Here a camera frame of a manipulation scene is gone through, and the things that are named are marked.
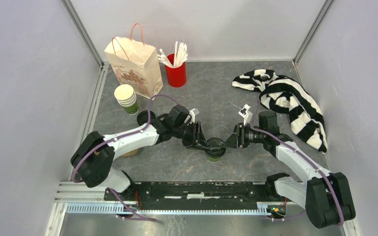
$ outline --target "stack of paper cups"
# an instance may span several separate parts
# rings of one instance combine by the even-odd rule
[[[128,114],[137,114],[139,109],[137,95],[131,85],[118,86],[115,89],[114,96]]]

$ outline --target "red cup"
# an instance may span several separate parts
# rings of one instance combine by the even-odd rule
[[[167,56],[172,64],[174,63],[174,57],[174,53]],[[183,64],[177,68],[170,68],[167,65],[165,65],[165,67],[167,82],[170,86],[178,88],[186,84],[186,62],[183,62]]]

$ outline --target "red bag handle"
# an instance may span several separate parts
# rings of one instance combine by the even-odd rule
[[[121,49],[122,49],[123,52],[125,53],[126,58],[129,60],[128,55],[126,54],[124,48],[123,48],[123,47],[121,46],[121,44],[118,42],[118,40],[117,40],[116,37],[113,37],[113,38],[112,38],[112,48],[114,49],[114,54],[115,54],[115,55],[117,54],[117,52],[115,52],[114,39],[115,39],[115,41],[117,41],[118,45],[121,47]]]
[[[140,26],[141,41],[143,42],[143,45],[146,45],[146,44],[144,43],[144,39],[143,39],[143,27],[141,26],[140,23],[135,23],[135,24],[134,24],[134,26],[133,26],[132,29],[131,29],[131,35],[129,36],[129,39],[132,40],[132,32],[134,31],[134,27],[135,27],[136,25],[139,25],[139,26]]]

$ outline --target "paper bag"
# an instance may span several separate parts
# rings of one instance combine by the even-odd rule
[[[160,65],[155,47],[144,43],[141,29],[141,41],[132,39],[134,27],[129,38],[115,37],[105,48],[105,54],[121,85],[134,88],[136,94],[150,98],[158,94],[163,87]]]

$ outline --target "towel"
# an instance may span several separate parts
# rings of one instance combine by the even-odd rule
[[[277,113],[289,114],[292,132],[318,151],[327,152],[324,118],[315,100],[293,79],[258,69],[235,77],[232,86],[260,92],[261,104]]]

